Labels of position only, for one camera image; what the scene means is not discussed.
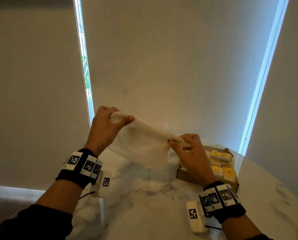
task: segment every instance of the dark sleeve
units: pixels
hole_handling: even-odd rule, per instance
[[[247,240],[270,240],[270,238],[268,238],[264,234],[261,234],[261,235],[254,236],[252,238],[248,238]]]
[[[65,239],[73,228],[71,220],[69,213],[33,204],[0,224],[0,239]]]

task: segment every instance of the white cloth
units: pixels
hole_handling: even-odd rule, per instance
[[[128,115],[114,112],[110,122],[117,123]],[[158,129],[148,122],[135,117],[135,121],[122,128],[109,149],[118,155],[151,169],[163,170],[168,161],[170,146],[167,139],[176,140],[180,146],[188,144],[179,136]]]

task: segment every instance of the black cable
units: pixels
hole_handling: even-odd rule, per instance
[[[87,194],[81,196],[79,199],[82,199],[83,197],[85,197],[85,196],[87,196],[87,195],[92,195],[92,194],[94,194],[94,193],[95,193],[95,191],[92,191],[92,192],[90,192],[90,193],[87,193]]]
[[[208,226],[208,225],[205,225],[205,227],[207,227],[207,228],[213,228],[213,229],[218,229],[218,230],[222,230],[222,231],[223,231],[222,228],[218,228],[218,227],[214,227],[214,226]]]

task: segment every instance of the open cardboard box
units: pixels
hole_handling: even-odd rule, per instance
[[[229,151],[228,148],[225,148],[225,149],[220,149],[220,148],[216,148],[216,147],[211,147],[211,146],[207,146],[207,145],[204,145],[203,148],[206,150],[206,151],[212,151],[212,150],[217,150],[218,152],[225,152],[225,153],[229,153],[232,155],[232,158],[233,158],[233,154]],[[180,165],[180,162],[179,162],[179,168],[177,170],[177,178],[180,179],[180,180],[184,180],[184,181],[187,181],[187,182],[190,182],[190,183],[194,183],[194,184],[198,184],[195,179],[193,177],[191,177],[191,175],[187,172],[187,171],[184,171],[184,170],[180,170],[181,168],[181,165]],[[225,179],[220,179],[223,183],[225,184],[229,184],[231,185],[231,187],[233,188],[233,190],[237,193],[238,192],[238,188],[239,188],[239,180],[237,178],[237,176],[235,175],[235,182],[231,182],[231,181],[228,181],[228,180],[225,180]]]

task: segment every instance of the marble table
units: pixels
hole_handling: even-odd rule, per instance
[[[240,182],[238,195],[249,218],[270,238],[298,239],[298,199],[259,165],[230,151]],[[169,155],[167,169],[155,171],[105,150],[100,159],[112,173],[109,195],[79,201],[67,239],[226,239],[216,229],[192,232],[186,204],[199,200],[202,187],[176,179],[179,158],[174,152]],[[89,191],[87,186],[82,195]],[[211,219],[209,224],[217,222]]]

